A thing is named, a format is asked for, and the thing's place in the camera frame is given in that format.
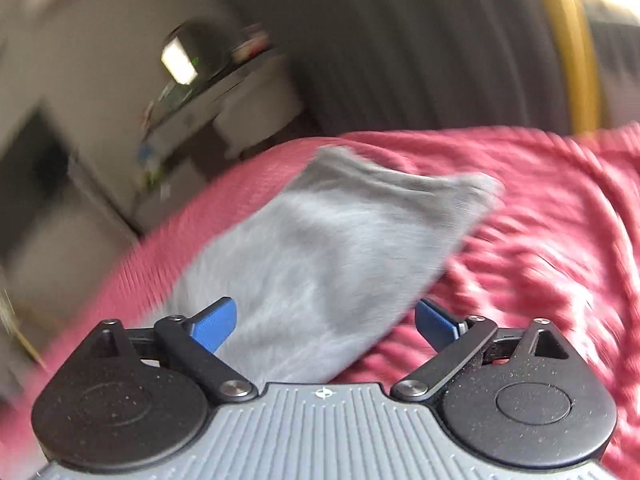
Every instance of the wrinkled pink fabric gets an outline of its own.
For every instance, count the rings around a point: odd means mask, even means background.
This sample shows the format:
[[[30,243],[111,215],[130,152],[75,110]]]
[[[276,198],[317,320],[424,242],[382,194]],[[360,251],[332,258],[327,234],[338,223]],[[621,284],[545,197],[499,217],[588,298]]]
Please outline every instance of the wrinkled pink fabric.
[[[539,131],[475,128],[448,132],[354,133],[301,139],[233,168],[153,233],[116,269],[86,315],[50,348],[56,370],[94,324],[133,324],[162,302],[184,267],[212,237],[265,205],[318,146],[343,144],[381,165],[424,175],[482,171],[506,189],[503,204],[469,236],[429,291],[460,314],[502,326],[553,320],[613,394],[619,421],[604,465],[640,478],[640,126],[578,145]],[[433,354],[413,314],[338,381],[389,386]],[[0,428],[0,476],[33,446],[29,410],[46,383],[35,376]]]

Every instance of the gray garment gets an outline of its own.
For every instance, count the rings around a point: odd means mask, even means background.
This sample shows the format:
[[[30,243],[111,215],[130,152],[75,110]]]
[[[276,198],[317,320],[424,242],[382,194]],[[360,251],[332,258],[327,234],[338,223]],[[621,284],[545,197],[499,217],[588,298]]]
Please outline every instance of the gray garment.
[[[148,326],[230,296],[238,326],[218,357],[258,386],[327,381],[440,276],[499,189],[481,173],[410,175],[321,148],[264,208],[205,247]]]
[[[290,59],[328,134],[527,126],[570,133],[540,0],[228,0]]]

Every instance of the beige wall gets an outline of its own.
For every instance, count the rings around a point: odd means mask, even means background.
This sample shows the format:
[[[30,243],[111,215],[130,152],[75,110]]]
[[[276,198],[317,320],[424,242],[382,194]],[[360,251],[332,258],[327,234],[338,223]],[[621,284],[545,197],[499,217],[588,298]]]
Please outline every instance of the beige wall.
[[[59,0],[43,12],[24,2],[0,0],[0,149],[42,100],[128,210],[142,111],[168,80],[164,38],[193,16],[232,19],[217,0]]]

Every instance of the bed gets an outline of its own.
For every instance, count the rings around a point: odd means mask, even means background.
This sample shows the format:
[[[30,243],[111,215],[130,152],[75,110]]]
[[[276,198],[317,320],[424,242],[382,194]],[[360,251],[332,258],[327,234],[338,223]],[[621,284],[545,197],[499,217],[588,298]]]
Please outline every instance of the bed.
[[[622,479],[640,478],[638,124],[581,144],[524,128],[359,132],[293,140],[232,168],[133,250],[49,349],[47,372],[31,378],[0,424],[2,478],[26,478],[42,460],[30,406],[95,323],[117,317],[135,326],[145,319],[207,241],[265,205],[328,144],[406,173],[481,171],[503,183],[501,205],[424,292],[458,314],[481,314],[501,326],[553,320],[616,400],[618,426],[604,465]],[[433,355],[406,307],[401,322],[335,381],[388,388]]]

